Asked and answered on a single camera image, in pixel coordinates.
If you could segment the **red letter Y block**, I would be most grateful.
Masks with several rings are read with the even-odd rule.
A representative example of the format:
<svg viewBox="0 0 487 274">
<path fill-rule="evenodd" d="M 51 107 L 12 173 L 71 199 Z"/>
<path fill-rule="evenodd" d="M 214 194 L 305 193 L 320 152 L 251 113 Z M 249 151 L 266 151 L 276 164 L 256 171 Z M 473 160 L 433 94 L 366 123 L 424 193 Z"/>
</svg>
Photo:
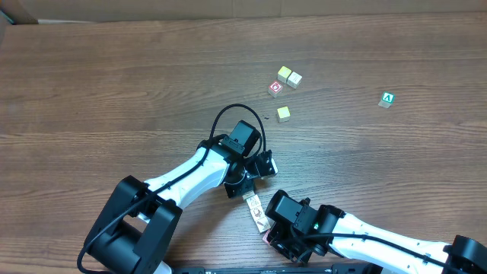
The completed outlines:
<svg viewBox="0 0 487 274">
<path fill-rule="evenodd" d="M 269 232 L 270 232 L 270 231 L 271 231 L 270 229 L 269 229 L 269 230 L 267 230 L 267 231 L 265 232 L 265 234 L 263 235 L 263 241 L 264 241 L 264 242 L 265 242 L 267 245 L 270 245 L 270 242 L 269 242 Z"/>
</svg>

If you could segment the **acorn picture wooden block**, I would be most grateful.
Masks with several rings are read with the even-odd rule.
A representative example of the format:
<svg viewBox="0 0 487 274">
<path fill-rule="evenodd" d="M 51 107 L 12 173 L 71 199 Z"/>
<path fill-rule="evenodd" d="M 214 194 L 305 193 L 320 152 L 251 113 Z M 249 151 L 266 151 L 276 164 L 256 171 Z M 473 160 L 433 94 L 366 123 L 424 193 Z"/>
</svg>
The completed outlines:
<svg viewBox="0 0 487 274">
<path fill-rule="evenodd" d="M 261 206 L 256 206 L 250 209 L 250 213 L 254 221 L 259 221 L 261 218 L 265 217 L 263 208 Z"/>
</svg>

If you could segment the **hammer picture wooden block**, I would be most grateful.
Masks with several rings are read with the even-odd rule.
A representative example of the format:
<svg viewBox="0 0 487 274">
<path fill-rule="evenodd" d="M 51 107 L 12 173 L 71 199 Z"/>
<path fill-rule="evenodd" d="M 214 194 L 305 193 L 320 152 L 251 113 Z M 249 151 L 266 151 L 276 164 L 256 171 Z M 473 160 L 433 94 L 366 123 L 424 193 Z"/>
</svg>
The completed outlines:
<svg viewBox="0 0 487 274">
<path fill-rule="evenodd" d="M 265 233 L 271 228 L 269 220 L 266 216 L 255 220 L 255 223 L 260 233 Z"/>
</svg>

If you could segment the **letter M wooden block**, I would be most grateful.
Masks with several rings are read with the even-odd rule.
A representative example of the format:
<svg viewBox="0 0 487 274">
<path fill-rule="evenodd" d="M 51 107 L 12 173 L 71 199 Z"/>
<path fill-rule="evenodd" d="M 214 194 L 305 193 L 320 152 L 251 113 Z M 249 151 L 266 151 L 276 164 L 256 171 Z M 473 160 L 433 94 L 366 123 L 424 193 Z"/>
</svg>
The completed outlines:
<svg viewBox="0 0 487 274">
<path fill-rule="evenodd" d="M 256 207 L 256 206 L 261 206 L 260 199 L 257 195 L 254 195 L 253 197 L 246 199 L 247 205 L 249 206 L 249 209 Z"/>
</svg>

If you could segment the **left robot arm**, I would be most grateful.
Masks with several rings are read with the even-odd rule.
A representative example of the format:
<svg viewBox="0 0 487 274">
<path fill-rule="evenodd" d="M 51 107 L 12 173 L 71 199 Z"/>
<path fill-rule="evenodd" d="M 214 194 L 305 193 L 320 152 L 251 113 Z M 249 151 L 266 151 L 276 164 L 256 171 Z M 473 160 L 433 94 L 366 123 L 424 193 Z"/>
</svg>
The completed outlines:
<svg viewBox="0 0 487 274">
<path fill-rule="evenodd" d="M 229 198 L 254 190 L 254 180 L 273 176 L 272 152 L 263 134 L 241 120 L 230 135 L 211 135 L 172 171 L 142 182 L 122 179 L 88 233 L 78 256 L 91 255 L 107 273 L 171 273 L 163 261 L 183 210 L 207 190 L 224 186 Z"/>
</svg>

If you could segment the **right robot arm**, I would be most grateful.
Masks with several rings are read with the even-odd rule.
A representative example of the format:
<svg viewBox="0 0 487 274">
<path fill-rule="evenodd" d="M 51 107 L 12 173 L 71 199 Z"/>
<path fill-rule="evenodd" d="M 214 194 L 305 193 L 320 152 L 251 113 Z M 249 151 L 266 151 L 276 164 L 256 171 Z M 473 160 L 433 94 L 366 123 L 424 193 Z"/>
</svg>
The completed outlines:
<svg viewBox="0 0 487 274">
<path fill-rule="evenodd" d="M 457 235 L 450 244 L 423 241 L 374 227 L 332 205 L 310 207 L 283 190 L 271 198 L 266 216 L 274 221 L 266 241 L 294 263 L 308 263 L 312 254 L 332 253 L 361 260 L 374 271 L 394 273 L 484 273 L 486 247 Z"/>
</svg>

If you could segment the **sheep picture wooden block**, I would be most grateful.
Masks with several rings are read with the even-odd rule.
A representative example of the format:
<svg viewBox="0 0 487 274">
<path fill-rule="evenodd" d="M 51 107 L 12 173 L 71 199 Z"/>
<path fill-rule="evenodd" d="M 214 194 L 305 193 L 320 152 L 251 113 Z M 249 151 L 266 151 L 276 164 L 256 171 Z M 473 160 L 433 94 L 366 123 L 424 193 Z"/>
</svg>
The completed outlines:
<svg viewBox="0 0 487 274">
<path fill-rule="evenodd" d="M 253 197 L 254 195 L 255 195 L 255 193 L 253 191 L 249 191 L 247 193 L 244 193 L 242 198 L 243 198 L 243 200 L 246 200 L 246 199 Z"/>
</svg>

